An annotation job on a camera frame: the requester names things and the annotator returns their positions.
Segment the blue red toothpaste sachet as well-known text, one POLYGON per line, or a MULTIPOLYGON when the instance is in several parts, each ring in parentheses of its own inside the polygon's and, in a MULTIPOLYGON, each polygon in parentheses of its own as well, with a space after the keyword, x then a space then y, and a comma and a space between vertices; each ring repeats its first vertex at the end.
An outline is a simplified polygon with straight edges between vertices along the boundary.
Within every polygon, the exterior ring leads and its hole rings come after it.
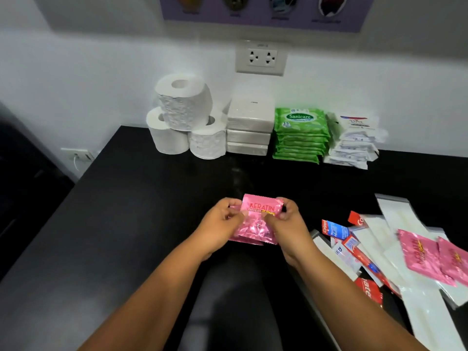
POLYGON ((322 220, 322 234, 344 241, 351 235, 350 230, 329 220, 322 220))

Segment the white low wall outlet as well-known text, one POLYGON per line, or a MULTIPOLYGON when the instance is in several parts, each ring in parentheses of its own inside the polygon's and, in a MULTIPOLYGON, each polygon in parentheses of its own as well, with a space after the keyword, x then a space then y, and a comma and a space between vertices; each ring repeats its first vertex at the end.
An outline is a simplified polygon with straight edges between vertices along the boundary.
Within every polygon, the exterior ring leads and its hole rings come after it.
POLYGON ((61 151, 73 162, 73 166, 78 172, 80 171, 79 162, 90 164, 95 159, 94 155, 88 149, 61 148, 61 151))

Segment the white tissue pack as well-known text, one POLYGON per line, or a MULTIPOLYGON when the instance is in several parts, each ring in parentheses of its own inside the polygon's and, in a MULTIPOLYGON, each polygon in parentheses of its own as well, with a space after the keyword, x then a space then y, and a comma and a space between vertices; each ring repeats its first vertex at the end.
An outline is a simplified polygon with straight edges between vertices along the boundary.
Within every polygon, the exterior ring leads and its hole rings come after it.
POLYGON ((227 129, 271 133, 275 101, 269 95, 234 95, 227 111, 227 129))
POLYGON ((247 143, 227 142, 226 151, 228 153, 266 156, 268 152, 268 145, 255 145, 247 143))
POLYGON ((226 139, 228 142, 231 143, 267 146, 270 142, 271 134, 254 131, 227 129, 226 139))

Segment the purple wall poster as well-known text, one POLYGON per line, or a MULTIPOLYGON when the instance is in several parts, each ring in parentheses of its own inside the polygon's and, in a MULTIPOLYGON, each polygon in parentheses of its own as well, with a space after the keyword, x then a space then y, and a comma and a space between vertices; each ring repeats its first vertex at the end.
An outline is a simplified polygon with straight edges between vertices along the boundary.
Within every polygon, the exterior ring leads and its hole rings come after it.
POLYGON ((160 0, 165 20, 359 33, 374 0, 160 0))

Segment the pink foil sachet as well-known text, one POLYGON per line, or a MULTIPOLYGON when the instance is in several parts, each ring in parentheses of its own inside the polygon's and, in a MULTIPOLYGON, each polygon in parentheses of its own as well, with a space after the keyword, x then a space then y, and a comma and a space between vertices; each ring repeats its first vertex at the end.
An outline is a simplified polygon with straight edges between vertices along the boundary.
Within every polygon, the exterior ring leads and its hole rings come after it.
POLYGON ((444 274, 468 287, 468 252, 438 237, 440 267, 444 274))
POLYGON ((397 231, 407 268, 436 282, 456 287, 456 282, 441 270, 438 243, 424 236, 397 231))
POLYGON ((229 240, 260 246, 264 243, 277 245, 274 233, 268 228, 262 214, 278 216, 282 212, 283 205, 282 199, 244 194, 242 204, 232 208, 240 212, 247 211, 248 216, 229 240))

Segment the white blue toothpaste sachet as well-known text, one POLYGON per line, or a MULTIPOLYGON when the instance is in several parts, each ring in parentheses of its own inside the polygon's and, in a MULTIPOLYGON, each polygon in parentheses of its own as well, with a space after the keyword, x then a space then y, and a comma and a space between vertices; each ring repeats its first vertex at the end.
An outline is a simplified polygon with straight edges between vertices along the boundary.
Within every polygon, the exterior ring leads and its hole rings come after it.
POLYGON ((337 238, 331 238, 331 248, 336 255, 350 267, 358 277, 361 275, 361 262, 350 253, 346 247, 343 246, 342 241, 337 238))

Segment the clear zip bag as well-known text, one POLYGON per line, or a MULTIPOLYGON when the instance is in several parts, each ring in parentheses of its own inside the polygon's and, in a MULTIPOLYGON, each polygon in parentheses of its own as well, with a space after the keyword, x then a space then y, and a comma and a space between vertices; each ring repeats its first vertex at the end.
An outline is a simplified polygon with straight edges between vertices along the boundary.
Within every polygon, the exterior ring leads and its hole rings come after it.
POLYGON ((331 262, 333 262, 339 269, 341 269, 353 282, 358 278, 358 274, 348 266, 336 252, 328 245, 324 238, 319 236, 319 231, 312 230, 311 237, 319 251, 323 253, 331 262))
POLYGON ((403 300, 415 338, 429 351, 468 351, 436 281, 407 268, 396 231, 384 250, 394 268, 387 279, 403 300))
POLYGON ((431 240, 447 238, 441 228, 426 227, 418 218, 409 200, 402 197, 375 194, 380 210, 392 230, 406 230, 431 240))
POLYGON ((383 216, 362 215, 368 228, 353 226, 351 231, 360 242, 359 249, 364 252, 383 272, 386 278, 395 286, 401 287, 403 278, 391 261, 384 255, 393 243, 396 235, 391 232, 383 216))

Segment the person's right hand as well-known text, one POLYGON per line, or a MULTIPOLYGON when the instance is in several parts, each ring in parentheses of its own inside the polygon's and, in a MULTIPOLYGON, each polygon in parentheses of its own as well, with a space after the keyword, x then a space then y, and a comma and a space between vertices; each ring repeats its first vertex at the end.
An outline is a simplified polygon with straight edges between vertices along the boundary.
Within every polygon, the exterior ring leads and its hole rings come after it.
MULTIPOLYGON (((268 226, 283 252, 289 265, 296 270, 313 262, 319 253, 309 230, 300 214, 297 204, 288 198, 277 197, 284 201, 283 211, 287 212, 288 219, 283 226, 268 226)), ((266 213, 262 214, 266 222, 266 213)))

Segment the stack of white tissue packets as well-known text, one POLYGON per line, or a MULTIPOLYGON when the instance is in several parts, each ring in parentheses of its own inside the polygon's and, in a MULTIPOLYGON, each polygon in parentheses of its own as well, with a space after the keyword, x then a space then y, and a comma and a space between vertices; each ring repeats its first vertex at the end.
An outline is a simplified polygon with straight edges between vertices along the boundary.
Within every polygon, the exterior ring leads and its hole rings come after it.
POLYGON ((323 163, 368 169, 368 163, 379 157, 377 144, 384 143, 389 133, 379 127, 378 117, 358 117, 326 113, 331 138, 323 163))

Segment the long red toothpaste box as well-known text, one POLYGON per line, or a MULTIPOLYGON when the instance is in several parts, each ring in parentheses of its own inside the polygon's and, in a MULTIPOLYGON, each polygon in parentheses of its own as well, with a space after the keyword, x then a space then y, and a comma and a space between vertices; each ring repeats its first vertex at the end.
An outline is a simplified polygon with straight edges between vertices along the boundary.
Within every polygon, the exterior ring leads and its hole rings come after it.
POLYGON ((364 253, 359 249, 360 242, 353 235, 349 235, 343 242, 344 247, 361 262, 361 264, 366 267, 372 274, 377 277, 377 279, 383 283, 391 292, 401 298, 400 291, 397 286, 392 284, 383 272, 378 268, 378 266, 364 253))

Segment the person's left hand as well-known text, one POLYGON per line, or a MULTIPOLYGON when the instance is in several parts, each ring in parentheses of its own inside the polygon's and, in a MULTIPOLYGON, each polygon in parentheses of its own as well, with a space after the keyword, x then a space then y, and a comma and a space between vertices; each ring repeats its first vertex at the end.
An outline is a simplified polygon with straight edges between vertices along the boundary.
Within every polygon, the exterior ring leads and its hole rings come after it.
POLYGON ((236 211, 232 206, 241 205, 235 198, 219 200, 202 218, 200 224, 189 238, 190 247, 207 260, 214 252, 223 247, 241 224, 232 224, 226 217, 228 211, 236 211))

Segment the black cabinet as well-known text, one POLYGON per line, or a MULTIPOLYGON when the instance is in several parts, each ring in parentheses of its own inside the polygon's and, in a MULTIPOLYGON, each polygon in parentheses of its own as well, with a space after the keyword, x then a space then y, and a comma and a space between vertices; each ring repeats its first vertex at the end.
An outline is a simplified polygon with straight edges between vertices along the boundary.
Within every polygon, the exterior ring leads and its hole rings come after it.
POLYGON ((0 281, 74 187, 0 102, 0 281))

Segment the white toilet paper roll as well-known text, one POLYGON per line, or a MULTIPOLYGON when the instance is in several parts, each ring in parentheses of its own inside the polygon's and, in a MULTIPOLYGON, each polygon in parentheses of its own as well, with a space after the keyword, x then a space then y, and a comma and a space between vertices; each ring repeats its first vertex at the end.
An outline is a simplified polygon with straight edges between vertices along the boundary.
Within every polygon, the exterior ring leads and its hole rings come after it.
POLYGON ((202 77, 172 74, 162 77, 155 93, 167 125, 178 131, 193 131, 207 125, 213 108, 210 89, 202 77))
POLYGON ((163 118, 161 107, 155 107, 148 112, 146 123, 160 153, 177 155, 189 150, 187 132, 171 129, 163 118))
POLYGON ((207 125, 188 133, 189 148, 200 159, 218 159, 226 154, 227 116, 214 111, 207 125))

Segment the person's right forearm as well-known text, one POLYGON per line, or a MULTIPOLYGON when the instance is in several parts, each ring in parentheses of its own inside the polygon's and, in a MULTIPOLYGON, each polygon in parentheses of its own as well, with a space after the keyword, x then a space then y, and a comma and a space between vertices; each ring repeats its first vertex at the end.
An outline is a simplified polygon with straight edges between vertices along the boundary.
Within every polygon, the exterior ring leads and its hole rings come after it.
POLYGON ((286 253, 342 351, 429 351, 311 242, 286 253))

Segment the person's left forearm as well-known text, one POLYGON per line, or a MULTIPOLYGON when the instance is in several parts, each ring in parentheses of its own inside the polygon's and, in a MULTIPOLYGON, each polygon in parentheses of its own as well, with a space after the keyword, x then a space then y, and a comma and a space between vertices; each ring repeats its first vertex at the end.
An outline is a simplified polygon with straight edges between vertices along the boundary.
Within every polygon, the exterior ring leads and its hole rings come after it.
POLYGON ((162 351, 199 266, 226 242, 195 231, 77 351, 162 351))

